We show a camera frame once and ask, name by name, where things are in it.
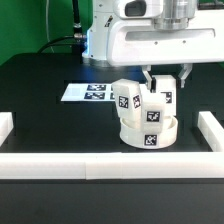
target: white foam rail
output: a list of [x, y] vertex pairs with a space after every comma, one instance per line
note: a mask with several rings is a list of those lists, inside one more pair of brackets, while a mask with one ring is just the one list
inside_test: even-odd
[[13, 129], [12, 113], [0, 113], [0, 146]]
[[224, 153], [0, 155], [0, 179], [142, 178], [224, 178]]
[[214, 152], [224, 152], [224, 129], [211, 112], [199, 112], [198, 128]]

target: white cylindrical block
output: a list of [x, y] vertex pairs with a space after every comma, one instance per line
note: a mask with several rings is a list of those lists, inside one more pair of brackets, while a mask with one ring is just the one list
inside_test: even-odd
[[128, 145], [144, 149], [159, 149], [168, 147], [176, 141], [178, 121], [175, 117], [172, 117], [169, 128], [159, 134], [141, 131], [140, 129], [128, 126], [125, 119], [121, 119], [120, 122], [120, 137]]

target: black square pattern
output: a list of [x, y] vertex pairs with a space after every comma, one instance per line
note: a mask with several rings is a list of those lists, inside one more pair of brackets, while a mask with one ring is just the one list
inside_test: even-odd
[[156, 146], [157, 135], [145, 135], [145, 146]]

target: black table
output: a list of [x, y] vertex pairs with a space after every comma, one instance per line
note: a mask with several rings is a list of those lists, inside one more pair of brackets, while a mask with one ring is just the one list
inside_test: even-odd
[[[180, 68], [154, 66], [152, 74]], [[69, 54], [21, 54], [0, 67], [0, 111], [15, 128], [1, 153], [142, 152], [119, 138], [113, 102], [61, 102], [69, 83], [141, 83], [138, 67], [97, 68]], [[177, 91], [177, 142], [160, 151], [210, 151], [197, 128], [199, 111], [224, 123], [224, 70], [197, 64]], [[222, 179], [0, 181], [0, 222], [8, 223], [223, 223]]]
[[[155, 66], [152, 74], [178, 75], [179, 66]], [[97, 68], [66, 54], [22, 54], [0, 68], [0, 111], [13, 112], [15, 128], [1, 152], [140, 152], [119, 138], [113, 102], [61, 102], [69, 83], [145, 82], [138, 67]], [[224, 70], [194, 65], [177, 91], [177, 142], [162, 151], [210, 150], [197, 128], [199, 111], [224, 121]]]

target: white robot body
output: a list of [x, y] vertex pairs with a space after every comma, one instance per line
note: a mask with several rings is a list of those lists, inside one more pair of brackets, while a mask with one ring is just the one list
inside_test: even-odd
[[[125, 14], [125, 6], [133, 2], [145, 2], [144, 15], [138, 6]], [[197, 0], [93, 0], [84, 62], [132, 66], [224, 61], [224, 10], [197, 11], [196, 6]]]

